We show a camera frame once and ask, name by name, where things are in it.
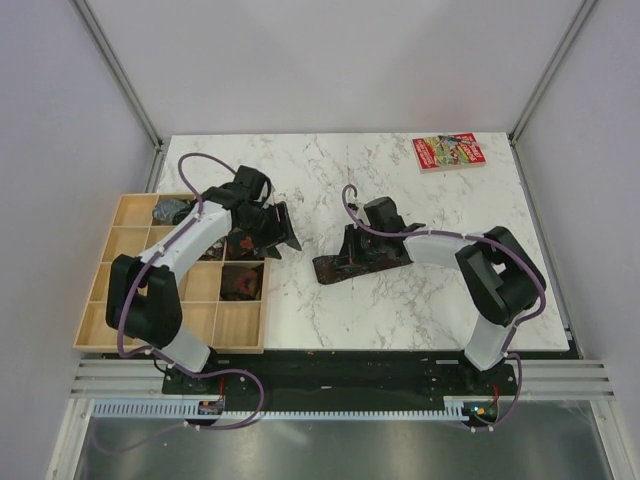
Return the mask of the brown floral necktie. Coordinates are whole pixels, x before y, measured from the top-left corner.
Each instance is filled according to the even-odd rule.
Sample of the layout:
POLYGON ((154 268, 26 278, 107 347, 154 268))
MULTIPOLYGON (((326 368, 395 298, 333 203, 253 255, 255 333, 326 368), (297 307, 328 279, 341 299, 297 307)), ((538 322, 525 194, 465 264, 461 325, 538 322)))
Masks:
POLYGON ((387 252, 355 255, 323 255, 312 260, 317 281, 333 285, 342 281, 410 265, 407 255, 393 256, 387 252))

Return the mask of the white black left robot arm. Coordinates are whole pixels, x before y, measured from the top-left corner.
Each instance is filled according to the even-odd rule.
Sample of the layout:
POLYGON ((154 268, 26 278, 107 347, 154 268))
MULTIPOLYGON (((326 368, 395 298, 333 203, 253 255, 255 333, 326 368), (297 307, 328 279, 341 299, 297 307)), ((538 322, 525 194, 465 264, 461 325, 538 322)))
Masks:
POLYGON ((271 202, 271 193, 268 176, 242 165, 232 181, 195 192, 195 205, 162 240, 112 261, 105 322, 117 332, 119 355, 157 353, 184 369, 196 392, 216 388, 220 371, 208 362, 212 349, 184 325, 178 287, 205 251, 235 229, 264 258, 279 259, 281 244, 301 249, 287 205, 271 202))

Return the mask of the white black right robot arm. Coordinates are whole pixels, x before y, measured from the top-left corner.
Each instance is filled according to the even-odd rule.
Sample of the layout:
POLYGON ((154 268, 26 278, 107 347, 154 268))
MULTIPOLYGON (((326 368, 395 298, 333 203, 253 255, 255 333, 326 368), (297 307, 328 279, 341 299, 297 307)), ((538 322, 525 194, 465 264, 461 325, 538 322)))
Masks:
POLYGON ((463 234, 420 224, 387 232, 364 223, 342 203, 356 227, 376 238, 399 241, 413 263, 458 270, 478 312, 472 336, 463 349, 468 362, 458 368, 458 381, 467 392, 483 392, 494 381, 495 367, 519 326, 540 316, 547 305, 546 281, 511 231, 495 227, 483 234, 463 234))

